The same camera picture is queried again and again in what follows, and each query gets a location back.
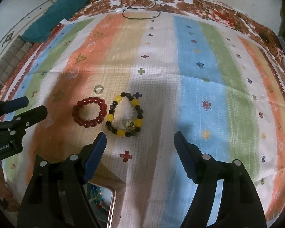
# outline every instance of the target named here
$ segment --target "teal cloth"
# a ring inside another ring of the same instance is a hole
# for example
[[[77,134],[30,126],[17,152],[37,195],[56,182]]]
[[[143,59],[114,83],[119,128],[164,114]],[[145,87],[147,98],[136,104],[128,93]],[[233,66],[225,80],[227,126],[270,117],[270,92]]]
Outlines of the teal cloth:
[[[88,0],[57,0],[22,35],[26,42],[45,42],[57,24],[70,19]]]

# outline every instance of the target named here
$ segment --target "red cross pattern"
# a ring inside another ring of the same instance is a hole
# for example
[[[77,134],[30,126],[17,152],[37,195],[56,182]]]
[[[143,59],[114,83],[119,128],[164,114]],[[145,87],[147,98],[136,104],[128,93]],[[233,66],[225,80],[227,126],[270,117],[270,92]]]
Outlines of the red cross pattern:
[[[120,158],[123,158],[124,160],[123,160],[123,162],[128,162],[128,160],[129,159],[132,159],[133,158],[133,156],[132,155],[129,155],[129,151],[125,151],[125,153],[124,154],[120,154]]]

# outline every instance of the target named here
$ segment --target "blue cross pattern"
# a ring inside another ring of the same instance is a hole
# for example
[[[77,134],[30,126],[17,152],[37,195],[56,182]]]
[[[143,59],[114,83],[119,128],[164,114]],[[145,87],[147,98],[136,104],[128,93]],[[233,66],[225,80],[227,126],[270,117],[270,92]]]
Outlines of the blue cross pattern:
[[[136,92],[133,94],[133,96],[135,97],[135,99],[139,99],[142,95],[139,94],[139,92]]]

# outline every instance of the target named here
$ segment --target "blue stripe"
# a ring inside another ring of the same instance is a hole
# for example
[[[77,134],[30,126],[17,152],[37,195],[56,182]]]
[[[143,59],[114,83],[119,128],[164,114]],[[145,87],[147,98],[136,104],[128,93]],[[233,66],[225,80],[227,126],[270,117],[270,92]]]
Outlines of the blue stripe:
[[[230,159],[229,115],[225,86],[217,66],[217,59],[198,22],[175,16],[174,24],[178,40],[178,64],[181,82],[178,129],[184,134],[187,141],[196,144],[202,153],[208,153],[218,161],[227,162]],[[209,79],[210,82],[205,82],[202,78]],[[210,102],[211,108],[204,109],[203,101]],[[202,131],[209,131],[211,133],[210,138],[203,139],[201,137]],[[160,227],[174,228],[181,225],[190,207],[197,185],[187,177],[178,156],[171,159],[171,164],[173,175],[166,191],[166,207]],[[216,221],[222,184],[222,181],[218,182],[217,194],[208,225]]]
[[[59,34],[57,34],[54,39],[49,43],[49,45],[39,54],[38,58],[34,61],[30,71],[24,76],[22,83],[20,84],[19,89],[17,90],[14,99],[23,97],[34,74],[38,72],[38,69],[42,65],[43,61],[48,57],[48,54],[55,46],[57,46],[63,37],[76,25],[76,23],[65,25]],[[10,121],[16,112],[6,114],[4,121]]]

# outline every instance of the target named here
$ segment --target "red beaded bracelet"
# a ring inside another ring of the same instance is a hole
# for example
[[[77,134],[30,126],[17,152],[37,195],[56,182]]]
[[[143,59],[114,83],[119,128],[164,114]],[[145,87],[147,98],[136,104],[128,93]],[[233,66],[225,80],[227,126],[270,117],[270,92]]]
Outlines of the red beaded bracelet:
[[[82,108],[84,105],[87,104],[98,104],[100,108],[99,116],[96,117],[94,120],[84,120],[79,115],[79,109]],[[92,127],[94,128],[97,124],[100,124],[103,122],[104,117],[107,115],[107,105],[105,104],[104,99],[100,99],[99,97],[89,97],[84,98],[82,101],[78,101],[77,105],[73,106],[73,112],[72,117],[74,117],[74,121],[79,124],[79,126],[84,126],[85,128]]]

